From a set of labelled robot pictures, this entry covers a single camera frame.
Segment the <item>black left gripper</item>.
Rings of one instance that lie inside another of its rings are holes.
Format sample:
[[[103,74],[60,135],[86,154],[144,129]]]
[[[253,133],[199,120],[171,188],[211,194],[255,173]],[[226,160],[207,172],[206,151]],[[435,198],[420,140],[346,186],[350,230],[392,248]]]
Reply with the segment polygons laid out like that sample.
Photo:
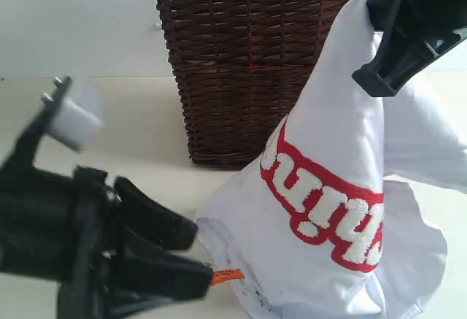
[[[41,109],[1,164],[1,271],[56,281],[58,318],[108,318],[110,254],[104,235],[117,194],[126,225],[164,250],[189,249],[198,226],[126,177],[115,179],[114,191],[100,169],[77,166],[64,176],[35,167],[68,78],[55,79],[55,90],[42,97]]]

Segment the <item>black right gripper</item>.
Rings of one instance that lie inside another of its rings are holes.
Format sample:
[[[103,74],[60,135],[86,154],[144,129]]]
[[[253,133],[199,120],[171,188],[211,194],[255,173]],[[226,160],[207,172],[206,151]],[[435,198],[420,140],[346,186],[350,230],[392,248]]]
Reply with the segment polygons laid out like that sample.
[[[396,96],[402,87],[466,41],[466,0],[368,0],[381,39],[377,53],[352,78],[370,96]]]

